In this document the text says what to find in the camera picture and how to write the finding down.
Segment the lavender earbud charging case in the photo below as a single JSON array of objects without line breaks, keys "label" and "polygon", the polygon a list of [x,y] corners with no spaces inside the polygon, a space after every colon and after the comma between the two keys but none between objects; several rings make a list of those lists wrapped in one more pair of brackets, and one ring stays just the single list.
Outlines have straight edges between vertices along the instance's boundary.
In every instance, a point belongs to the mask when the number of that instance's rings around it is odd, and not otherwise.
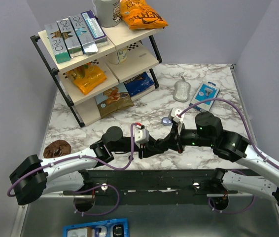
[{"label": "lavender earbud charging case", "polygon": [[169,120],[168,117],[163,117],[162,118],[162,125],[164,125],[164,126],[172,126],[172,121]]}]

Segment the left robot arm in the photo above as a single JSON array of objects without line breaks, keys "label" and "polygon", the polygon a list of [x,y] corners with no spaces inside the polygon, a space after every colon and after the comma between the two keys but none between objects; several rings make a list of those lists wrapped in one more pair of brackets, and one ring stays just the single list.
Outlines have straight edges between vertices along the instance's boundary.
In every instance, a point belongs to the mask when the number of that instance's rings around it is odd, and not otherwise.
[{"label": "left robot arm", "polygon": [[39,159],[27,157],[9,176],[8,197],[15,197],[19,205],[34,202],[43,194],[75,191],[80,195],[90,192],[91,183],[79,174],[82,170],[106,166],[126,170],[138,153],[140,158],[162,154],[169,147],[163,139],[154,139],[139,123],[133,123],[130,136],[125,137],[118,126],[110,127],[99,141],[72,155]]}]

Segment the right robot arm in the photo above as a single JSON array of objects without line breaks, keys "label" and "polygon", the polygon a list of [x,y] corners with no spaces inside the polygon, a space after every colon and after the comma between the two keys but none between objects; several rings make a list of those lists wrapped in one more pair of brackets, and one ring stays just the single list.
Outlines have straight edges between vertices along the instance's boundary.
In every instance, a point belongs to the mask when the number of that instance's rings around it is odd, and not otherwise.
[{"label": "right robot arm", "polygon": [[224,130],[221,120],[210,112],[201,112],[195,117],[196,129],[186,129],[174,118],[170,133],[157,140],[163,150],[182,153],[184,146],[210,147],[213,153],[224,160],[245,166],[257,176],[245,176],[217,168],[209,180],[213,193],[240,191],[263,197],[279,207],[279,162],[267,157],[242,135]]}]

